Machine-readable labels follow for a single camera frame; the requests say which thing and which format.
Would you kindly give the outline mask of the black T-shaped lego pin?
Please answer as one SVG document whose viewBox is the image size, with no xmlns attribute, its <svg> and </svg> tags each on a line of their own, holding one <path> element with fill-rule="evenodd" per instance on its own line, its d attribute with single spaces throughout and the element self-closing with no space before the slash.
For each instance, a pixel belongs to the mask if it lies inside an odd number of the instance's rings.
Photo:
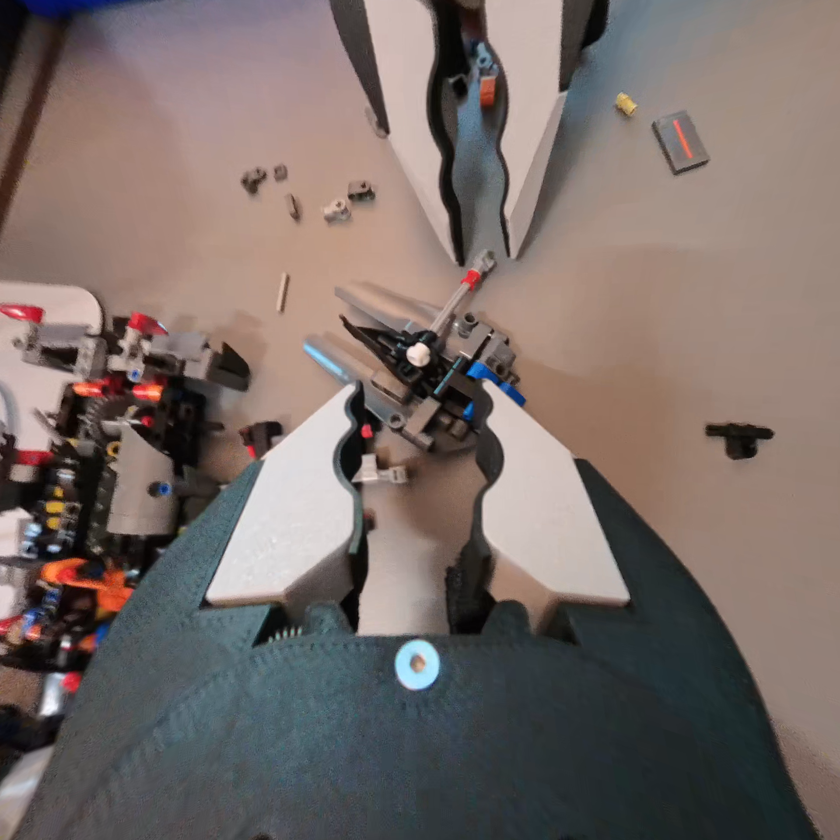
<svg viewBox="0 0 840 840">
<path fill-rule="evenodd" d="M 705 435 L 723 441 L 726 456 L 740 461 L 753 459 L 760 444 L 773 439 L 775 432 L 769 427 L 749 423 L 709 423 L 705 426 Z"/>
</svg>

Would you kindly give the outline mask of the grey black lego subassembly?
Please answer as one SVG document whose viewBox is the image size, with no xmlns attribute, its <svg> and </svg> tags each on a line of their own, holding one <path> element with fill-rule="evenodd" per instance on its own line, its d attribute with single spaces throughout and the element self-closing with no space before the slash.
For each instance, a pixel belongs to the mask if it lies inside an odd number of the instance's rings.
<svg viewBox="0 0 840 840">
<path fill-rule="evenodd" d="M 440 307 L 369 282 L 335 295 L 362 316 L 340 319 L 367 360 L 327 334 L 307 337 L 303 348 L 337 382 L 362 385 L 372 425 L 443 455 L 476 442 L 475 382 L 489 380 L 524 403 L 509 337 L 472 311 L 451 309 L 444 322 Z"/>
</svg>

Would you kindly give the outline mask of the black grey lego module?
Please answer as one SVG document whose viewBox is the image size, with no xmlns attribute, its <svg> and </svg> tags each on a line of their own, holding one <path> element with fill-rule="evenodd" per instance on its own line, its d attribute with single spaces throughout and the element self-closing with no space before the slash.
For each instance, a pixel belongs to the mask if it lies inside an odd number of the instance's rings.
<svg viewBox="0 0 840 840">
<path fill-rule="evenodd" d="M 262 459 L 284 436 L 283 426 L 279 421 L 265 421 L 252 423 L 238 430 L 243 445 L 252 459 Z M 390 484 L 405 486 L 409 481 L 409 473 L 404 465 L 383 467 L 377 454 L 371 447 L 367 447 L 362 455 L 359 470 L 352 478 L 355 485 Z"/>
</svg>

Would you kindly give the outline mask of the dark tile with orange stripe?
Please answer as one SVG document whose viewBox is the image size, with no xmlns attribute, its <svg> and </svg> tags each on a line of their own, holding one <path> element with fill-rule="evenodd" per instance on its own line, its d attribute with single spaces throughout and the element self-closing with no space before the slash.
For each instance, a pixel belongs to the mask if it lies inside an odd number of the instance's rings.
<svg viewBox="0 0 840 840">
<path fill-rule="evenodd" d="M 709 153 L 687 110 L 654 120 L 651 129 L 672 175 L 691 172 L 710 162 Z"/>
</svg>

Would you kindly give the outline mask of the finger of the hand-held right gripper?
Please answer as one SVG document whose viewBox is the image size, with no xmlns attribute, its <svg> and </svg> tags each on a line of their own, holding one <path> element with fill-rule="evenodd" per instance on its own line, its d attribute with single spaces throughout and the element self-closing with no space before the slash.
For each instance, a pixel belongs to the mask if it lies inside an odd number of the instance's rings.
<svg viewBox="0 0 840 840">
<path fill-rule="evenodd" d="M 438 44 L 434 12 L 417 1 L 364 2 L 388 122 L 388 139 L 448 257 L 464 262 L 454 201 L 445 199 L 443 140 L 429 116 Z"/>
<path fill-rule="evenodd" d="M 566 93 L 560 90 L 563 1 L 487 1 L 490 46 L 506 82 L 500 154 L 507 172 L 502 205 L 508 250 L 516 259 L 536 210 Z"/>
</svg>

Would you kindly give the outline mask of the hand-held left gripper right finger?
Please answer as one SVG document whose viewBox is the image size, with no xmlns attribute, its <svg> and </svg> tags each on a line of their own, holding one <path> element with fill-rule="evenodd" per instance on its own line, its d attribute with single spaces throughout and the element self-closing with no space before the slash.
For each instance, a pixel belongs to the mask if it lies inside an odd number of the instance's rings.
<svg viewBox="0 0 840 840">
<path fill-rule="evenodd" d="M 572 452 L 506 395 L 479 381 L 476 465 L 484 479 L 469 537 L 446 572 L 453 634 L 478 634 L 494 606 L 517 602 L 531 630 L 565 604 L 631 601 Z"/>
</svg>

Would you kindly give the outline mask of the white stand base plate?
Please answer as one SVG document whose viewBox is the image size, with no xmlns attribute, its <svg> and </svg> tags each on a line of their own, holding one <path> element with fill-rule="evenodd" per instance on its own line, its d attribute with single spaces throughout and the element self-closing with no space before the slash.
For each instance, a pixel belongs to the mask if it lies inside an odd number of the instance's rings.
<svg viewBox="0 0 840 840">
<path fill-rule="evenodd" d="M 104 322 L 98 300 L 80 287 L 3 280 L 1 301 L 43 309 L 44 324 L 50 327 L 79 327 L 86 333 L 98 335 Z M 26 327 L 7 316 L 2 316 L 1 320 L 2 395 L 12 410 L 24 417 L 34 408 L 44 413 L 54 410 L 62 389 L 72 381 L 74 374 L 25 362 L 13 341 L 25 336 Z"/>
</svg>

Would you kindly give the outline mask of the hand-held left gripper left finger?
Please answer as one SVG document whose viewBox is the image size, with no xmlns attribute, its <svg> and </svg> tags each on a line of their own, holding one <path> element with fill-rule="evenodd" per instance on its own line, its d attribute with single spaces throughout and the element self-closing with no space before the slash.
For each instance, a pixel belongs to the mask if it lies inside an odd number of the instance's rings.
<svg viewBox="0 0 840 840">
<path fill-rule="evenodd" d="M 310 605 L 336 602 L 357 626 L 368 546 L 352 479 L 364 420 L 364 390 L 354 382 L 259 461 L 206 590 L 211 606 L 279 606 L 299 623 Z"/>
</svg>

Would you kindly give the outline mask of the metal axle with red bush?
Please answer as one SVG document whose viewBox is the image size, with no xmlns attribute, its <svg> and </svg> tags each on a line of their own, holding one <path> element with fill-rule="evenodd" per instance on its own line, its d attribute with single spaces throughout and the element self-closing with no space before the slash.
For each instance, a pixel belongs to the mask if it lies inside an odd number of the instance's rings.
<svg viewBox="0 0 840 840">
<path fill-rule="evenodd" d="M 445 327 L 455 315 L 460 305 L 470 294 L 480 287 L 482 282 L 489 276 L 496 266 L 497 259 L 495 253 L 488 249 L 482 250 L 460 281 L 456 291 L 445 303 L 436 318 L 431 322 L 428 330 L 438 337 L 443 335 Z"/>
</svg>

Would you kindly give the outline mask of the partly built lego car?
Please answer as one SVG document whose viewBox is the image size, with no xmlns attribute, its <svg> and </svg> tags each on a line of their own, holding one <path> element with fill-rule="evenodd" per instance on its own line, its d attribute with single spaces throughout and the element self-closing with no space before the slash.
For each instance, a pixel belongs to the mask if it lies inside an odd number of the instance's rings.
<svg viewBox="0 0 840 840">
<path fill-rule="evenodd" d="M 133 311 L 110 327 L 49 323 L 2 302 L 25 372 L 61 374 L 57 404 L 26 412 L 2 392 L 2 672 L 63 679 L 75 691 L 146 572 L 215 498 L 203 445 L 224 425 L 208 388 L 246 392 L 228 343 L 174 332 Z"/>
</svg>

